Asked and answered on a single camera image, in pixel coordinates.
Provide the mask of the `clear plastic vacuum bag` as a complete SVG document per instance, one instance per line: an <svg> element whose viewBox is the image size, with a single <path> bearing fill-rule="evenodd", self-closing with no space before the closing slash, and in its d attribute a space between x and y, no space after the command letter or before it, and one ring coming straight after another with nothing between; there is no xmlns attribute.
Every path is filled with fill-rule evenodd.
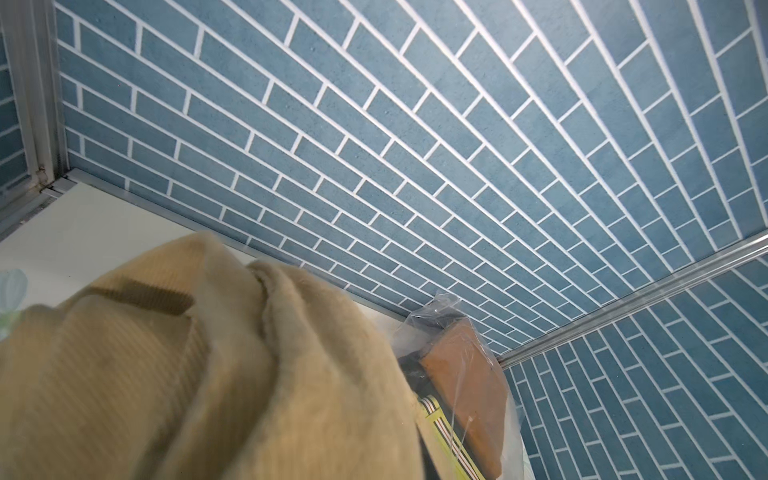
<svg viewBox="0 0 768 480"><path fill-rule="evenodd" d="M426 478L533 478L522 408L457 297L411 312L390 344L416 397Z"/></svg>

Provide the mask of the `neon yellow garment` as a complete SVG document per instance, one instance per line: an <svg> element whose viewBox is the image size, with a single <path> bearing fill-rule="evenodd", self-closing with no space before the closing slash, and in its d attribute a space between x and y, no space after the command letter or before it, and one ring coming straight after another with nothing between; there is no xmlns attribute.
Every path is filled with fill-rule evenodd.
<svg viewBox="0 0 768 480"><path fill-rule="evenodd" d="M417 399L417 427L427 479L483 479L433 396Z"/></svg>

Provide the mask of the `beige trousers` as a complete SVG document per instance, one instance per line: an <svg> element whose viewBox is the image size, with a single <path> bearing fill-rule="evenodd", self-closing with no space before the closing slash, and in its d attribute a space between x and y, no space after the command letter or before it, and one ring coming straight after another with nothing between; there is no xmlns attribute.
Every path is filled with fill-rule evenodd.
<svg viewBox="0 0 768 480"><path fill-rule="evenodd" d="M420 479L383 334L306 270L209 233L23 310L1 344L5 479Z"/></svg>

